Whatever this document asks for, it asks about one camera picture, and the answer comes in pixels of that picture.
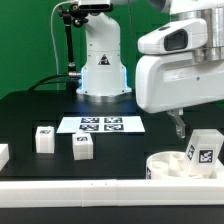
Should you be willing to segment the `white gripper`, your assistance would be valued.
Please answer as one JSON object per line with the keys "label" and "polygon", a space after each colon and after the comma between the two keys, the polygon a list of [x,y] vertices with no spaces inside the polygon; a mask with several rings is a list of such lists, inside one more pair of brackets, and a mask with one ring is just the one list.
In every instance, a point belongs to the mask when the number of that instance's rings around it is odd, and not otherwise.
{"label": "white gripper", "polygon": [[224,60],[195,63],[191,52],[143,56],[135,87],[139,107],[148,113],[168,111],[183,139],[182,108],[224,99]]}

